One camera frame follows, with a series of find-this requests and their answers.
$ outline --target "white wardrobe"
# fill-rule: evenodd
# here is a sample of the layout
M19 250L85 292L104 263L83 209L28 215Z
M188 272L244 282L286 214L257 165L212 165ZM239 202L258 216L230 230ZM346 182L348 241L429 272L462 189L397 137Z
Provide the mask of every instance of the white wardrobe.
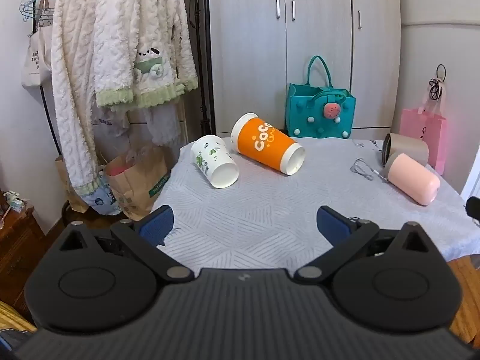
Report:
M392 125L400 63L399 0L210 0L217 134L255 112L285 126L289 83L305 83L321 55L333 85L357 98L352 138L383 139ZM310 83L325 86L314 65Z

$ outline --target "coco logo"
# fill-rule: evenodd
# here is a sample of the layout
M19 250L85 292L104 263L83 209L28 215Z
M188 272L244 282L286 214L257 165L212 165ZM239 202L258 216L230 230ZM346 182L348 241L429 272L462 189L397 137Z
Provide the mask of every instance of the coco logo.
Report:
M258 131L260 132L260 136L257 137L253 136L252 139L255 140L255 149L261 152L263 148L265 147L265 141L267 142L273 142L275 137L273 136L273 131L268 134L268 129L273 128L272 125L268 123L263 123L262 125L258 126Z

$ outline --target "orange paper cup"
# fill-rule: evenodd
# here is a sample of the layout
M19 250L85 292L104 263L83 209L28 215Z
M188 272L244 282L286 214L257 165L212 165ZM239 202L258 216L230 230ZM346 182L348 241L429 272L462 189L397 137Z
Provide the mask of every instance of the orange paper cup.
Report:
M305 159L305 149L298 142L253 113L235 123L230 139L240 154L288 176L296 173Z

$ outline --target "ribbed black surface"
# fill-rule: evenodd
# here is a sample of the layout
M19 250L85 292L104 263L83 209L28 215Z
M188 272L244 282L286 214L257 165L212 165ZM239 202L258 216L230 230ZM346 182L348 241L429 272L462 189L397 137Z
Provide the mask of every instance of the ribbed black surface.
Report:
M293 283L284 270L205 269L164 289L141 319L95 337L39 331L22 360L456 360L470 349L447 330L393 337L357 326L321 288Z

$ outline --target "metal screw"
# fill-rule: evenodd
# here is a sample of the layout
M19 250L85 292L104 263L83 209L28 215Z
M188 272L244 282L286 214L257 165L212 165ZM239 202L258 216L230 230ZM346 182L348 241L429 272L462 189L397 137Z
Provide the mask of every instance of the metal screw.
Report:
M322 276L322 270L316 266L304 266L297 272L304 279L318 279Z
M190 269L184 266L172 266L167 269L166 274L172 279L186 279L190 275Z

